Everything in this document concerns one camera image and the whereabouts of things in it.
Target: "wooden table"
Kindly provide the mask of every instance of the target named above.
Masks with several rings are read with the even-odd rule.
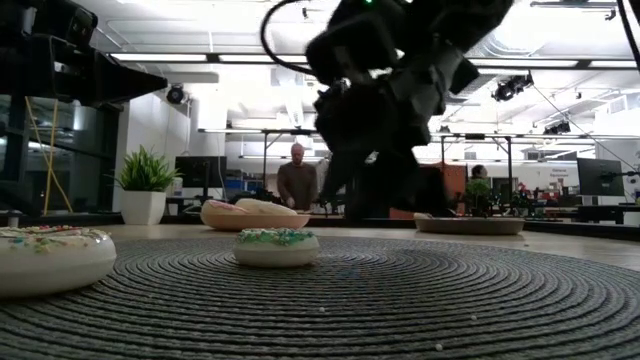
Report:
[[[116,243],[135,239],[168,238],[211,238],[212,241],[215,241],[216,238],[230,236],[229,233],[215,232],[204,225],[112,225],[99,226],[98,228],[112,233]],[[424,234],[408,229],[308,228],[308,230],[319,236],[379,238],[389,239],[389,241],[411,239],[498,246],[570,256],[640,271],[640,245],[637,242],[624,240],[532,232],[522,232],[516,236],[495,237]]]

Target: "yellow cable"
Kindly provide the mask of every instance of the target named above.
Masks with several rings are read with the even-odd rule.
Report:
[[[51,126],[51,140],[49,141],[49,164],[47,170],[47,190],[44,193],[44,215],[49,211],[49,196],[51,195],[51,174],[53,173],[53,144],[56,139],[56,125],[58,124],[58,99],[53,104],[53,125]]]
[[[33,125],[33,129],[36,132],[36,139],[38,140],[38,144],[40,144],[40,150],[42,150],[42,156],[44,157],[44,161],[47,163],[47,166],[51,166],[49,165],[49,158],[47,157],[47,154],[45,154],[44,152],[44,145],[42,145],[42,140],[40,140],[40,134],[39,134],[39,130],[38,130],[38,125],[36,124],[36,118],[33,116],[33,111],[31,110],[31,103],[29,102],[29,98],[28,97],[24,97],[24,100],[27,104],[27,110],[29,112],[29,119],[31,119],[31,125]],[[51,173],[51,177],[53,178],[53,182],[56,184],[56,187],[58,188],[58,190],[60,190],[60,193],[62,194],[62,198],[64,199],[64,202],[67,204],[67,209],[69,209],[69,212],[72,213],[73,210],[71,209],[71,204],[69,203],[69,199],[67,199],[67,195],[64,193],[64,190],[62,190],[62,186],[60,186],[60,183],[58,182],[58,177],[56,176],[56,173]]]

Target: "sprinkles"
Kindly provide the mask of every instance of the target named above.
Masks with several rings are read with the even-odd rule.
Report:
[[[88,238],[102,238],[107,233],[95,229],[64,226],[34,226],[27,228],[0,228],[0,245],[9,244],[11,251],[32,249],[36,254],[48,254],[59,247],[88,247]]]
[[[236,241],[240,244],[272,243],[280,246],[291,246],[314,237],[310,231],[296,231],[291,229],[245,229]]]

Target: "computer monitor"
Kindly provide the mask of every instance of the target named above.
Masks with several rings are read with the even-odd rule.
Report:
[[[621,173],[620,161],[578,158],[580,195],[624,196]]]
[[[221,188],[224,187],[226,178],[227,158],[225,156],[176,156],[176,170],[182,174],[180,177],[184,188]]]

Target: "plate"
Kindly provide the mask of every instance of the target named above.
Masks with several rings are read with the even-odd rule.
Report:
[[[309,222],[310,215],[210,215],[201,216],[202,222],[216,230],[242,231],[244,229],[300,229]]]
[[[517,235],[524,228],[520,218],[416,218],[419,231],[458,235]]]

